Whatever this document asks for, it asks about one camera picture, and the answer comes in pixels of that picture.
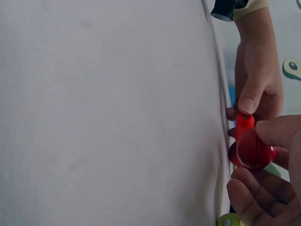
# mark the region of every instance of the red plastic piece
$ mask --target red plastic piece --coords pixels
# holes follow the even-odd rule
[[[258,138],[254,117],[240,113],[236,125],[236,142],[229,151],[233,165],[248,169],[263,169],[268,166],[274,160],[276,152]]]
[[[257,136],[255,128],[247,130],[237,143],[239,162],[248,169],[267,167],[275,158],[273,147],[265,145]]]

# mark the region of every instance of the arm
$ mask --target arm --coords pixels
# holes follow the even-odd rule
[[[234,13],[234,16],[237,17],[235,24],[242,42],[259,38],[268,40],[270,44],[276,44],[274,28],[267,6],[246,14],[243,14],[242,11],[237,11]]]

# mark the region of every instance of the hand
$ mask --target hand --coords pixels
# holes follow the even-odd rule
[[[269,9],[255,10],[235,24],[241,38],[235,63],[237,103],[227,110],[228,118],[235,120],[238,111],[254,114],[257,121],[277,117],[283,90]]]
[[[227,109],[235,120],[238,111],[254,114],[256,121],[279,116],[283,90],[276,45],[265,39],[240,43],[235,65],[235,90],[238,102]]]
[[[266,172],[238,168],[228,183],[231,204],[246,226],[301,225],[301,115],[257,123],[256,132],[276,146],[274,163],[289,170],[290,183]]]

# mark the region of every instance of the red ball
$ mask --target red ball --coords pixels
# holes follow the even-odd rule
[[[263,169],[274,160],[275,155],[273,147],[258,138],[255,128],[248,129],[238,140],[237,157],[245,168]]]

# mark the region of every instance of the cartoon sticker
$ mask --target cartoon sticker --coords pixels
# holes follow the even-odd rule
[[[301,64],[295,58],[289,58],[283,62],[282,72],[289,79],[301,81]]]

